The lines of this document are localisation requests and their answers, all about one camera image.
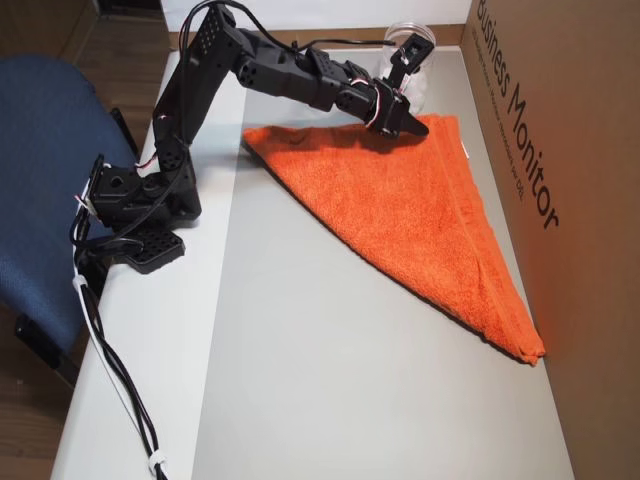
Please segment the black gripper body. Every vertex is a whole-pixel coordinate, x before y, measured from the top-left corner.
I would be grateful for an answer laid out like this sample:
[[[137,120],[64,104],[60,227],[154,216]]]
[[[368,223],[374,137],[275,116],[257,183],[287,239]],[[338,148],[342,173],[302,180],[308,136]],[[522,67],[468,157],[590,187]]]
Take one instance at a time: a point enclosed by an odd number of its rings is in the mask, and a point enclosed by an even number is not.
[[[390,137],[411,133],[408,101],[382,80],[375,79],[374,85],[378,94],[378,103],[370,127]]]

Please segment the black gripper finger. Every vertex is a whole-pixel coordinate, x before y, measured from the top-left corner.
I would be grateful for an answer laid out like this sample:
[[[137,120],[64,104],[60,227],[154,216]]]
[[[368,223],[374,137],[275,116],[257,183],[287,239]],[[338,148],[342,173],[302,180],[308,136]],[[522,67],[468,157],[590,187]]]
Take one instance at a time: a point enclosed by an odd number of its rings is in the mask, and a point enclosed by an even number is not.
[[[429,135],[429,128],[412,114],[405,113],[401,119],[400,132],[402,134],[426,138]]]

